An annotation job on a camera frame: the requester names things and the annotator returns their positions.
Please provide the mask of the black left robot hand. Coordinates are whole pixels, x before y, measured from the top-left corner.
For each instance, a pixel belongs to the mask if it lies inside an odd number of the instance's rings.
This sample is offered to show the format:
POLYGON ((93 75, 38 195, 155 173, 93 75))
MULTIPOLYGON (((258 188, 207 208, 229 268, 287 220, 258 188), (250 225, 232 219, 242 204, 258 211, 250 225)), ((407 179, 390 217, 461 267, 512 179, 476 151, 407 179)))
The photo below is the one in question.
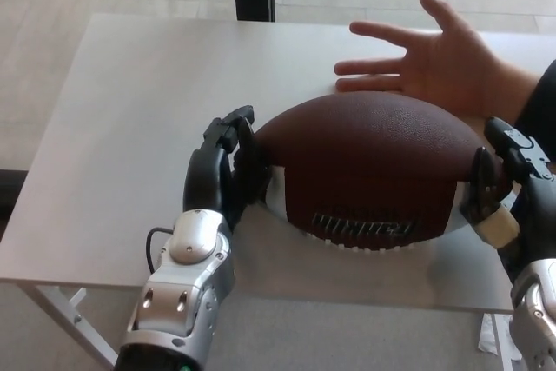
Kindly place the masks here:
POLYGON ((266 190, 271 168, 255 139, 254 108, 242 106, 212 120, 193 151, 185 177, 182 210, 220 213, 233 230, 245 208, 266 190))

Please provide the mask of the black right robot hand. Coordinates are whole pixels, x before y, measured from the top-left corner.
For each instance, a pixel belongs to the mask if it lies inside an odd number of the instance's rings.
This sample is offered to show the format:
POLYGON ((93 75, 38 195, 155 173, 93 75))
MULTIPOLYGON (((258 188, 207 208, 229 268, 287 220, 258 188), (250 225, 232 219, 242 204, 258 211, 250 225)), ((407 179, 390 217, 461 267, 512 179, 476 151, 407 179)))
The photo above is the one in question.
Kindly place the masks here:
POLYGON ((484 136, 493 151, 476 150, 460 212, 515 282, 531 262, 555 256, 555 174, 538 142, 498 117, 484 136))

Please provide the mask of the bare person hand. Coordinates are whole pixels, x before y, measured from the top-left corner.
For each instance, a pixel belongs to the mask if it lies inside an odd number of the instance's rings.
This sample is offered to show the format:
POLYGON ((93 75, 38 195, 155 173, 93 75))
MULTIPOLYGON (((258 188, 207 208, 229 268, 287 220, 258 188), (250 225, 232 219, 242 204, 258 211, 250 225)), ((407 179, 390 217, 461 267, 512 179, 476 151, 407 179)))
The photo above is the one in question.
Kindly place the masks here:
POLYGON ((456 116, 517 120, 540 76, 497 57, 448 3, 419 0, 440 30, 425 33, 386 23, 355 21, 351 33, 399 46, 398 58, 338 62, 341 93, 387 91, 439 106, 456 116))

